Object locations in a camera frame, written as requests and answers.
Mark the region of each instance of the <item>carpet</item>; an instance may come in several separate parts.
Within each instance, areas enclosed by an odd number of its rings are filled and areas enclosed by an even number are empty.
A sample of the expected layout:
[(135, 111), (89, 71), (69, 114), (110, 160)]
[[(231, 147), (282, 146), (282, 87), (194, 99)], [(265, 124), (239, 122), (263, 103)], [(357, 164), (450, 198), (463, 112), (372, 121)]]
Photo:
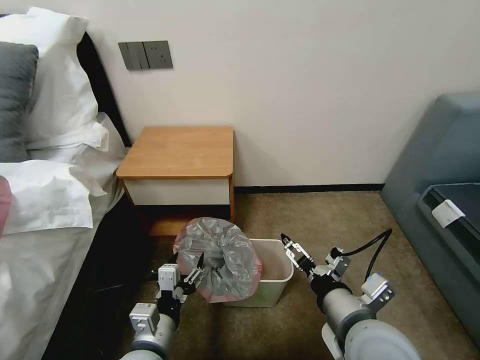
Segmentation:
[[(394, 299), (378, 319), (403, 332), (422, 359), (480, 359), (462, 324), (398, 227), (378, 192), (317, 192), (243, 194), (236, 196), (236, 223), (251, 238), (279, 239), (285, 233), (315, 259), (324, 261), (333, 246), (356, 249), (393, 228), (374, 272), (385, 276), (395, 289)], [(374, 248), (352, 256), (343, 281), (360, 295)], [(155, 245), (151, 268), (161, 266), (171, 246)], [(137, 302), (152, 302), (155, 283), (145, 283)], [(181, 359), (331, 359), (321, 330), (325, 317), (316, 306), (304, 273), (295, 271), (273, 308), (208, 305), (199, 294), (187, 299), (181, 310), (171, 357)], [(121, 357), (130, 346), (133, 330), (125, 320)]]

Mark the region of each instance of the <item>white trash bin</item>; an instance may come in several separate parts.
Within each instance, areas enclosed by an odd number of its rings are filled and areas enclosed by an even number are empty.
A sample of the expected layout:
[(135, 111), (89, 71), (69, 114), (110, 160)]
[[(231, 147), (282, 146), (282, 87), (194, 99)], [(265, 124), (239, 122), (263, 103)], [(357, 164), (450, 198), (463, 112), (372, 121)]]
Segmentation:
[(292, 278), (294, 265), (285, 254), (284, 245), (280, 240), (250, 240), (261, 261), (260, 283), (249, 298), (223, 304), (234, 307), (271, 308), (277, 304), (285, 285)]

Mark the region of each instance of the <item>black baseboard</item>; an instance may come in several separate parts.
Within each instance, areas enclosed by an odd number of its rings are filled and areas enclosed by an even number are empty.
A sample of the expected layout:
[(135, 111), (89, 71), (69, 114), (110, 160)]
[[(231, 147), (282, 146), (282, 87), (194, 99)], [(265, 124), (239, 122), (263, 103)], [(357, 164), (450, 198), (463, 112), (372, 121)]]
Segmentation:
[(236, 186), (236, 194), (278, 194), (278, 193), (324, 193), (344, 191), (380, 191), (384, 183), (375, 184), (333, 184), (297, 186)]

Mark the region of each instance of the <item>white tag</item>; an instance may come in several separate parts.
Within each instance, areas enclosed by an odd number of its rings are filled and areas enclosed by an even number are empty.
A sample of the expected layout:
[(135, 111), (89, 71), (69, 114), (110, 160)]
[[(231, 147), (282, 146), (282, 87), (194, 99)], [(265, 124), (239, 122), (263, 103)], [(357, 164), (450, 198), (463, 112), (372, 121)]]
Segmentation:
[(447, 199), (431, 211), (433, 217), (438, 221), (442, 228), (446, 228), (458, 218), (465, 214), (460, 210), (452, 200)]

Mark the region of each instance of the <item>white drawer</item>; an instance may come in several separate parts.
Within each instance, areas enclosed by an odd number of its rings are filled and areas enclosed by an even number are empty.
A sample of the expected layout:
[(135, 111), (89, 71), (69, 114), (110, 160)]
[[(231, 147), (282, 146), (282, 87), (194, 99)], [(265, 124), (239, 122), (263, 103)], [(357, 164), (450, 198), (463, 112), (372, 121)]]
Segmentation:
[(229, 180), (125, 180), (135, 205), (228, 205)]

